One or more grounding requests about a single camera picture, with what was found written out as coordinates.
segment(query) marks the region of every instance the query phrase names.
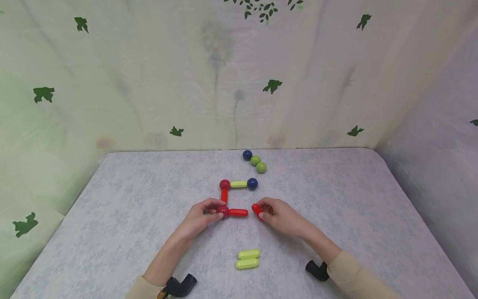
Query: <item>right hand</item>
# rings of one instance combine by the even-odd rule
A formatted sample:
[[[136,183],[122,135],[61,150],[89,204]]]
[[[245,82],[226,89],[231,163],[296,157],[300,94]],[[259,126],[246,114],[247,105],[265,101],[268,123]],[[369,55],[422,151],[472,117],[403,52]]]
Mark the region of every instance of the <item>right hand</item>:
[[[304,237],[309,231],[316,229],[311,222],[280,199],[264,197],[257,204],[264,211],[259,213],[259,217],[283,234]]]

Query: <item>black clip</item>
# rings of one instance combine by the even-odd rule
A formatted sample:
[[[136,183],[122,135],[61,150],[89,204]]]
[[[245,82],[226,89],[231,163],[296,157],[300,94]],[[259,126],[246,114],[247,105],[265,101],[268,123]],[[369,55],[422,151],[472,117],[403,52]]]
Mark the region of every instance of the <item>black clip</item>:
[[[165,293],[164,298],[167,298],[169,295],[172,295],[177,298],[186,297],[187,295],[189,295],[189,293],[191,293],[196,283],[196,278],[191,274],[188,274],[181,283],[179,283],[176,278],[171,277],[166,283],[166,287],[163,290],[163,292]]]
[[[312,274],[312,276],[317,278],[319,281],[324,282],[329,278],[327,273],[327,264],[325,262],[322,262],[319,267],[314,261],[310,261],[307,263],[307,266],[305,266],[305,270]]]

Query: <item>wrist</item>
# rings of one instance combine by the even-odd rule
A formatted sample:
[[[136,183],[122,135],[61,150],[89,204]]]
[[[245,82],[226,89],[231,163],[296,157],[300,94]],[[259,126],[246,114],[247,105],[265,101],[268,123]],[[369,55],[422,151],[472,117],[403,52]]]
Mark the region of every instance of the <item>wrist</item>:
[[[320,240],[325,237],[324,233],[311,222],[307,221],[307,225],[304,226],[301,235],[299,238],[305,241],[306,243],[310,243],[312,241]]]

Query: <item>red stick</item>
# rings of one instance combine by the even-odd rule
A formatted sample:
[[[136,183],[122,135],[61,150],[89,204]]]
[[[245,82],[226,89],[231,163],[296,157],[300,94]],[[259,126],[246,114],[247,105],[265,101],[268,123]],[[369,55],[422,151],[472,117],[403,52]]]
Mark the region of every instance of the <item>red stick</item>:
[[[257,203],[255,203],[255,204],[253,204],[253,205],[251,206],[251,208],[252,208],[252,211],[254,212],[254,214],[256,214],[257,218],[259,218],[260,221],[264,221],[264,220],[262,220],[262,219],[259,217],[259,213],[264,212],[264,211],[261,209],[261,207],[260,207]]]
[[[231,217],[247,217],[249,211],[245,209],[230,209],[229,216]]]
[[[227,189],[222,189],[221,190],[221,200],[225,203],[228,202],[228,190]]]

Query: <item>beige sleeve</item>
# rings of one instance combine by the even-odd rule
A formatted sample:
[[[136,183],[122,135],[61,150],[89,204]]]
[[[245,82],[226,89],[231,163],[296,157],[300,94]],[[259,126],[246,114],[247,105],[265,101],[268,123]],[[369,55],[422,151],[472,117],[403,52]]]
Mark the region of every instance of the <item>beige sleeve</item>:
[[[352,254],[342,252],[327,267],[330,278],[352,299],[398,299],[397,293],[362,266]]]
[[[138,276],[126,293],[126,299],[157,299],[163,288],[150,284],[143,276]]]

